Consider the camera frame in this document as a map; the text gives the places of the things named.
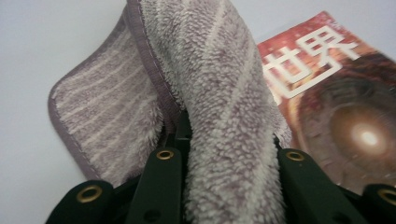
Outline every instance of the brass grommet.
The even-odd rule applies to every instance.
[[[396,197],[396,190],[391,189],[379,189],[378,195],[385,200],[387,203],[393,204],[396,206],[396,200],[389,197],[389,195],[393,195]]]
[[[162,161],[167,161],[170,160],[175,153],[171,150],[161,150],[157,153],[157,158],[162,160]]]
[[[84,193],[88,192],[89,190],[94,190],[94,194],[93,195],[89,195],[89,196],[85,196]],[[97,185],[89,185],[87,187],[85,187],[84,189],[82,189],[78,195],[77,195],[77,201],[79,203],[90,203],[92,201],[95,201],[97,198],[100,197],[100,195],[102,194],[102,188],[100,188]]]
[[[305,157],[300,152],[290,151],[286,153],[286,156],[292,161],[303,161]]]

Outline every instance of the book cover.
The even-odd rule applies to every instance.
[[[325,11],[258,48],[292,147],[356,193],[396,186],[396,63]]]

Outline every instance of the white background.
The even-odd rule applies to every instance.
[[[396,59],[394,0],[232,0],[256,42],[327,10]],[[93,53],[122,0],[0,0],[0,223],[44,223],[85,180],[50,124],[51,87]]]

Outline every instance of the fluffy towel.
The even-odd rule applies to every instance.
[[[193,136],[185,195],[192,223],[282,223],[273,133],[290,130],[228,0],[129,0],[90,58],[61,79],[49,112],[88,178],[142,172],[179,111]]]

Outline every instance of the magazine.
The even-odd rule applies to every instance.
[[[396,63],[325,11],[258,48],[292,147],[356,193],[396,186]]]

